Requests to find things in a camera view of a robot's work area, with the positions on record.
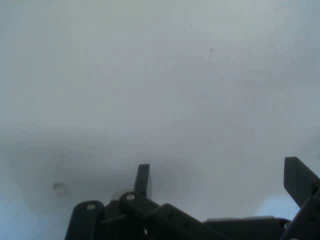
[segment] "mounting hole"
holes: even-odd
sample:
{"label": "mounting hole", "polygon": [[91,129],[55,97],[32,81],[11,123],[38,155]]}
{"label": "mounting hole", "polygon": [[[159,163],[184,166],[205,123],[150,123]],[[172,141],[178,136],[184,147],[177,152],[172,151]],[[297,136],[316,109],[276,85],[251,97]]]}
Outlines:
{"label": "mounting hole", "polygon": [[126,196],[126,199],[127,199],[127,200],[133,200],[133,199],[135,199],[135,198],[136,198],[136,196],[133,195],[132,193],[130,193],[130,194],[128,194],[128,195]]}
{"label": "mounting hole", "polygon": [[310,221],[312,221],[312,222],[315,222],[315,221],[316,221],[315,216],[310,216],[310,217],[308,217],[308,219],[309,219]]}
{"label": "mounting hole", "polygon": [[183,224],[182,224],[182,226],[185,228],[185,229],[188,229],[188,228],[190,228],[190,223],[189,222],[184,222]]}
{"label": "mounting hole", "polygon": [[168,214],[168,219],[173,219],[175,217],[175,215],[172,213],[172,212],[170,212],[169,214]]}
{"label": "mounting hole", "polygon": [[87,210],[93,210],[96,208],[96,205],[94,203],[89,203],[87,206],[86,206],[86,209]]}
{"label": "mounting hole", "polygon": [[284,228],[285,230],[287,230],[287,229],[290,227],[290,224],[291,224],[290,221],[286,222],[286,223],[284,224],[283,228]]}

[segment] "white ceiling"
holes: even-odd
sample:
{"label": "white ceiling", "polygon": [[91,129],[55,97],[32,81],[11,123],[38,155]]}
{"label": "white ceiling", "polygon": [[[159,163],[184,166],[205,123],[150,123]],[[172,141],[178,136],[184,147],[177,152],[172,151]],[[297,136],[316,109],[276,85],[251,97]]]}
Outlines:
{"label": "white ceiling", "polygon": [[0,3],[0,236],[63,239],[75,204],[131,188],[199,220],[298,208],[320,173],[320,2]]}

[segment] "dark speck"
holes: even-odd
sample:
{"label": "dark speck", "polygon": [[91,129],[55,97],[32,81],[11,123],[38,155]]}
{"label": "dark speck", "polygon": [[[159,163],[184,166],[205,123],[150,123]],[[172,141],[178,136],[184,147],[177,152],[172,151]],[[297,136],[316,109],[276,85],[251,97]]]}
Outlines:
{"label": "dark speck", "polygon": [[55,182],[55,183],[53,183],[52,188],[55,191],[55,194],[56,194],[57,198],[69,195],[68,187],[63,182]]}

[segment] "black bracket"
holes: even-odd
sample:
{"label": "black bracket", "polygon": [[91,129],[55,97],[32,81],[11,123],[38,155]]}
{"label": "black bracket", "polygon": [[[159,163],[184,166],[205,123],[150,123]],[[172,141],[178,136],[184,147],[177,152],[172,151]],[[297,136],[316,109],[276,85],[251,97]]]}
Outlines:
{"label": "black bracket", "polygon": [[250,217],[200,222],[170,204],[151,200],[150,165],[141,164],[133,191],[104,206],[78,204],[65,240],[319,240],[320,179],[297,157],[286,157],[284,187],[301,207],[290,222]]}

